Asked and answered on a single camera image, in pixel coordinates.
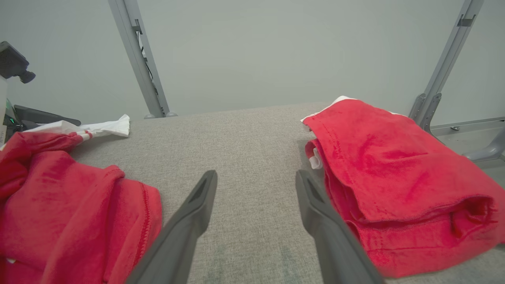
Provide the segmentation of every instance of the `black cable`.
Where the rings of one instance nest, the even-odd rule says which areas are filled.
[[[151,75],[151,82],[153,81],[153,74],[151,73],[151,69],[149,69],[149,65],[147,64],[147,62],[145,63],[145,65],[147,66],[147,70],[149,71],[149,75]]]
[[[140,43],[138,37],[139,37],[139,32],[135,32],[137,34],[137,42]],[[142,46],[142,49],[140,50],[140,53],[142,53],[144,51],[144,46]],[[151,73],[151,69],[149,69],[149,65],[147,64],[147,62],[145,63],[146,67],[147,67],[147,70],[149,71],[149,76],[151,78],[151,82],[154,80],[154,77],[153,77],[153,74]]]

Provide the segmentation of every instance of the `gray table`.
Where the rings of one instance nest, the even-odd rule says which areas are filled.
[[[218,189],[188,283],[322,283],[316,248],[302,226],[295,172],[310,170],[313,139],[300,119],[328,103],[134,121],[129,138],[99,137],[71,154],[81,163],[118,165],[156,187],[166,223],[201,175],[215,169]],[[322,184],[321,172],[312,172]],[[503,283],[497,247],[445,271],[389,283]]]

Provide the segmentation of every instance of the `stitched seam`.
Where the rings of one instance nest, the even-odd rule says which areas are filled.
[[[337,138],[336,138],[335,136],[333,136],[333,134],[332,134],[332,133],[328,130],[328,128],[326,127],[326,124],[325,124],[325,123],[324,123],[321,119],[317,118],[317,122],[319,122],[319,123],[321,124],[321,126],[324,128],[324,130],[326,131],[326,133],[328,134],[328,136],[331,138],[331,142],[333,143],[333,145],[338,145],[338,148],[339,148],[339,149],[338,149],[338,155],[339,155],[340,157],[342,157],[342,151],[341,151],[341,149],[340,149],[340,144],[338,143]],[[344,171],[345,171],[345,173],[346,173],[347,177],[349,177],[349,176],[350,176],[350,175],[349,175],[349,171],[347,170],[347,167],[346,167],[345,163],[344,163],[344,164],[342,164],[342,166],[343,166],[343,168],[344,168]],[[349,179],[349,183],[350,183],[350,184],[352,184],[352,185],[355,185],[354,180],[352,180],[352,179]]]
[[[144,224],[142,225],[142,233],[140,234],[140,240],[138,244],[139,249],[137,250],[137,255],[135,256],[133,266],[137,265],[137,263],[139,262],[139,260],[142,258],[142,256],[146,251],[148,231],[151,227],[151,217],[149,212],[149,196],[143,183],[141,183],[141,186],[142,186],[142,199],[144,200],[145,219]]]

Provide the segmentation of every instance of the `crumpled red towel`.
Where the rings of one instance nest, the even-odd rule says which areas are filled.
[[[505,191],[410,118],[343,100],[303,123],[333,207],[384,276],[445,269],[505,241]]]
[[[0,152],[0,282],[123,283],[160,232],[158,190],[75,162],[83,137],[16,133]]]

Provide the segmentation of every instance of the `black camera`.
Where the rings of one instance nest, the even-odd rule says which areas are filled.
[[[21,82],[28,83],[35,78],[35,73],[27,71],[30,64],[12,45],[6,41],[0,42],[0,75],[8,79],[19,76]]]

